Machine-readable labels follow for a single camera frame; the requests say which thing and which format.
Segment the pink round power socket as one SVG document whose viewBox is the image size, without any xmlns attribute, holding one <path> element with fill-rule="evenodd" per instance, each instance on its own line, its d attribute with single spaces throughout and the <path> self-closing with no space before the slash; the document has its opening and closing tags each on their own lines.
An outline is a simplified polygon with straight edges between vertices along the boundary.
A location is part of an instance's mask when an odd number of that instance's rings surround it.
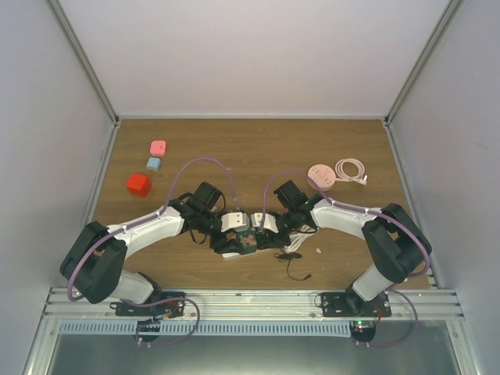
<svg viewBox="0 0 500 375">
<path fill-rule="evenodd" d="M 317 191 L 329 191 L 337 179 L 335 171 L 325 164 L 311 166 L 307 175 L 312 180 L 308 181 L 309 186 Z"/>
</svg>

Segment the blue usb charger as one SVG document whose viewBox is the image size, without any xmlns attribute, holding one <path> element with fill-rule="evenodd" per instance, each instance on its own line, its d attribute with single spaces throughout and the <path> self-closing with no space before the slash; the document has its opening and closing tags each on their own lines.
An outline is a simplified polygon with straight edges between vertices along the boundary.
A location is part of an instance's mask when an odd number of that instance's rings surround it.
<svg viewBox="0 0 500 375">
<path fill-rule="evenodd" d="M 158 157 L 150 157 L 146 163 L 146 169 L 148 171 L 156 172 L 161 166 L 161 159 Z"/>
</svg>

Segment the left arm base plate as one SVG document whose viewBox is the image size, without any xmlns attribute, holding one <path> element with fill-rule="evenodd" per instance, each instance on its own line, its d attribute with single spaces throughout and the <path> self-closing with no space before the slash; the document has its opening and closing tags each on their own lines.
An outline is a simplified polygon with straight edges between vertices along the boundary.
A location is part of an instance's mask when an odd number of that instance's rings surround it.
<svg viewBox="0 0 500 375">
<path fill-rule="evenodd" d="M 163 299 L 185 298 L 186 294 L 182 291 L 161 291 L 156 295 L 150 296 L 145 304 L 150 304 Z M 109 307 L 117 316 L 162 316 L 166 319 L 184 315 L 184 301 L 176 300 L 161 305 L 150 307 L 137 307 L 124 302 L 112 302 Z"/>
</svg>

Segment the green cube adapter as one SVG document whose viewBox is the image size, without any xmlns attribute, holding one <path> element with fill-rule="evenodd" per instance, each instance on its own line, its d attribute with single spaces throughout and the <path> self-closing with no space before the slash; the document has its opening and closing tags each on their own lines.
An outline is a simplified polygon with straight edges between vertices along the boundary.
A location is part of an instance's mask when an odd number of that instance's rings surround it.
<svg viewBox="0 0 500 375">
<path fill-rule="evenodd" d="M 257 238 L 253 229 L 238 231 L 236 242 L 241 248 L 240 255 L 247 255 L 257 251 Z"/>
</svg>

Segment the red cube socket adapter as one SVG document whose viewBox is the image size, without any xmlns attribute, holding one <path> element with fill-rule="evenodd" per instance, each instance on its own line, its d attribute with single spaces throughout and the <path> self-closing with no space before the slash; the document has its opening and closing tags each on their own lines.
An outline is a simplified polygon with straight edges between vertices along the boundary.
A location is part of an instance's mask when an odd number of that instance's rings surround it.
<svg viewBox="0 0 500 375">
<path fill-rule="evenodd" d="M 152 188 L 152 182 L 147 175 L 132 173 L 126 182 L 126 189 L 134 196 L 146 197 Z"/>
</svg>

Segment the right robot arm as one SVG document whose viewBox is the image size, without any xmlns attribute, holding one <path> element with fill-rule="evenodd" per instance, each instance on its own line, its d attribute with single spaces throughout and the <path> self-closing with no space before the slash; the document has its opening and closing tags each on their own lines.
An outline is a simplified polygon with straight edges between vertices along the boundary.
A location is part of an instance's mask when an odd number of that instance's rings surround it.
<svg viewBox="0 0 500 375">
<path fill-rule="evenodd" d="M 337 230 L 366 242 L 372 264 L 341 297 L 354 316 L 366 315 L 388 288 L 425 273 L 430 266 L 429 241 L 398 204 L 378 209 L 338 202 L 323 193 L 309 198 L 291 180 L 274 194 L 285 213 L 251 215 L 259 249 L 288 246 L 291 233 L 303 226 Z"/>
</svg>

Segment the pink square plug adapter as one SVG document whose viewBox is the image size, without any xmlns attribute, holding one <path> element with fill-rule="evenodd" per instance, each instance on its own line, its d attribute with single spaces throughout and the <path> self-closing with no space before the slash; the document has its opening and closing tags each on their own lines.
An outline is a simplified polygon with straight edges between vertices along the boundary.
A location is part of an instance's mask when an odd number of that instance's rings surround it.
<svg viewBox="0 0 500 375">
<path fill-rule="evenodd" d="M 162 157 L 166 154 L 167 144 L 164 140 L 154 140 L 150 144 L 150 154 L 153 157 Z"/>
</svg>

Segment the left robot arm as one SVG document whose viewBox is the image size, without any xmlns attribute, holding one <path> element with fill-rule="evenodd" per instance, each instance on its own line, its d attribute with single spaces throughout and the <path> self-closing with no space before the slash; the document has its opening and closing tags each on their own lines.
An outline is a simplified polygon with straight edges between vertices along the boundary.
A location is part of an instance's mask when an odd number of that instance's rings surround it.
<svg viewBox="0 0 500 375">
<path fill-rule="evenodd" d="M 105 227 L 87 224 L 59 268 L 67 279 L 71 302 L 86 299 L 97 304 L 118 298 L 145 316 L 161 306 L 159 288 L 141 273 L 124 270 L 127 259 L 166 238 L 197 231 L 218 252 L 235 252 L 237 243 L 227 235 L 246 222 L 241 212 L 215 212 L 213 206 L 223 193 L 203 182 L 194 193 L 185 193 L 148 215 Z"/>
</svg>

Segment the white power strip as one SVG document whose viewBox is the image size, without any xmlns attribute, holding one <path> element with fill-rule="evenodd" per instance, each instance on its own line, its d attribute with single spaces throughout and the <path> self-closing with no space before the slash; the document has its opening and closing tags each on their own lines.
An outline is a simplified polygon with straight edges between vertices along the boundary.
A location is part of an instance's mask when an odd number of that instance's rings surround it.
<svg viewBox="0 0 500 375">
<path fill-rule="evenodd" d="M 236 252 L 231 252 L 231 253 L 224 253 L 221 256 L 224 260 L 232 260 L 232 259 L 240 259 L 242 257 L 245 257 L 246 254 L 239 254 Z"/>
</svg>

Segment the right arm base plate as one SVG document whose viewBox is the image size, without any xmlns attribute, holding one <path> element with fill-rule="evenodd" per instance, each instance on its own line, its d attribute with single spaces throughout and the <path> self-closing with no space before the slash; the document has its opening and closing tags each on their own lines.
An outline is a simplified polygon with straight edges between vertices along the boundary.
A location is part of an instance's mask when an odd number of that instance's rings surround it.
<svg viewBox="0 0 500 375">
<path fill-rule="evenodd" d="M 368 302 L 356 293 L 347 291 L 322 292 L 319 297 L 324 317 L 377 318 L 392 315 L 388 295 L 384 292 Z"/>
</svg>

